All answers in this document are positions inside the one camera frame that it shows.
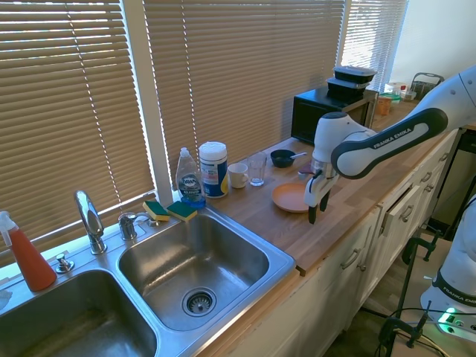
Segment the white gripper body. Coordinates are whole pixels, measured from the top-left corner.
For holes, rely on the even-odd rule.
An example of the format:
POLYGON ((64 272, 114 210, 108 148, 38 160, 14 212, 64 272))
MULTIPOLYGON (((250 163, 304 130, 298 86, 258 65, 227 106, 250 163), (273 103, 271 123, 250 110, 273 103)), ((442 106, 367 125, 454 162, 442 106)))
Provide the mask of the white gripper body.
POLYGON ((338 175, 327 178, 321 171, 317 171, 306 184, 304 203, 310 208, 316 208, 322 198, 331 191, 337 180, 338 175))

